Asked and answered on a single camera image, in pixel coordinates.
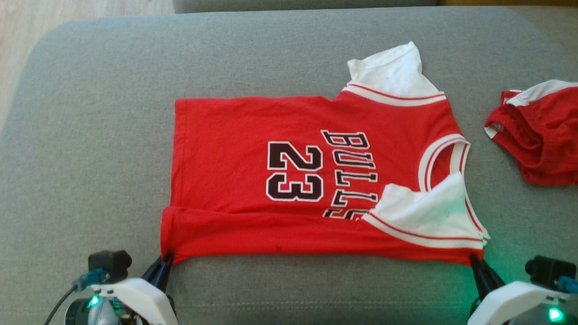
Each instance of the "red fabric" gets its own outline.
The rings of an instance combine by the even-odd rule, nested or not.
[[[568,87],[526,106],[505,102],[517,93],[502,93],[502,105],[490,113],[492,138],[518,161],[528,183],[578,183],[578,87]]]
[[[247,97],[234,99],[178,99],[171,204],[162,214],[161,250],[175,252],[175,263],[192,256],[222,254],[370,254],[408,260],[440,260],[469,265],[474,249],[433,249],[394,238],[360,219],[376,202],[346,197],[345,207],[332,206],[338,190],[377,194],[388,183],[418,186],[418,165],[434,141],[460,130],[447,100],[415,107],[380,104],[343,91],[334,100],[324,97]],[[363,132],[363,141],[332,134]],[[286,154],[286,168],[271,168],[269,142],[290,142],[313,168],[318,148],[323,166],[298,170]],[[337,165],[334,152],[371,154],[375,168]],[[449,174],[446,149],[435,161],[433,185]],[[354,162],[366,162],[349,157]],[[349,187],[336,184],[336,171],[376,173],[377,180],[347,178]],[[303,192],[315,195],[322,179],[323,194],[316,200],[275,201],[268,181],[286,173],[280,190],[300,182]],[[335,209],[335,217],[324,217]],[[351,219],[338,219],[346,212]]]

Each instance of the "jersey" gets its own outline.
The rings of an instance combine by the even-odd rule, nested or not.
[[[529,183],[578,184],[578,83],[549,80],[504,91],[486,121],[488,136],[518,161]]]
[[[403,61],[392,51],[406,58],[413,49],[381,53],[374,73]],[[176,263],[284,253],[468,265],[481,256],[489,236],[461,174],[469,143],[446,96],[363,84],[375,75],[356,67],[370,58],[349,62],[352,81],[334,100],[178,99],[162,253],[173,250]],[[421,62],[412,67],[421,76]]]

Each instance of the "blue cable connector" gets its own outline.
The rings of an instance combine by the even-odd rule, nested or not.
[[[81,275],[78,279],[72,282],[72,287],[76,286],[75,292],[84,291],[84,289],[102,283],[108,279],[109,275],[102,268],[97,268],[94,271]]]
[[[578,281],[569,276],[562,275],[558,279],[558,291],[578,294]]]

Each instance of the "couch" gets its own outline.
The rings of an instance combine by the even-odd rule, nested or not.
[[[176,13],[435,6],[438,0],[173,0]]]
[[[488,263],[510,282],[528,280],[537,254],[578,262],[578,189],[525,183],[483,130],[502,90],[578,80],[577,30],[578,8],[438,6],[56,28],[30,54],[0,136],[0,324],[43,322],[91,253],[125,249],[130,276],[157,258],[176,98],[333,98],[347,60],[410,40],[472,143],[465,181],[492,236]],[[181,324],[465,324],[477,297],[468,267],[368,256],[192,258],[168,292]]]

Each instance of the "white fabric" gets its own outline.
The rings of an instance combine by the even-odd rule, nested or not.
[[[421,74],[421,58],[413,42],[363,60],[347,63],[351,81],[344,89],[393,106],[419,106],[446,100]],[[432,188],[431,173],[439,153],[453,146],[450,175]],[[374,209],[363,220],[402,239],[432,248],[482,249],[490,238],[477,219],[463,179],[469,142],[450,134],[432,143],[418,167],[420,191],[386,185]]]
[[[528,90],[522,91],[515,97],[510,98],[506,103],[516,107],[527,106],[529,103],[535,102],[546,95],[553,94],[568,87],[578,87],[578,83],[565,82],[561,80],[548,80],[528,88]]]
[[[498,134],[498,132],[496,130],[494,130],[493,128],[489,128],[489,127],[484,127],[484,131],[490,137],[490,139],[493,139],[496,136],[496,134]]]
[[[465,200],[464,179],[459,172],[429,192],[388,184],[381,200],[363,219],[417,245],[481,249],[487,235],[473,224]]]
[[[420,52],[413,42],[347,62],[351,82],[403,97],[443,94],[421,74]]]

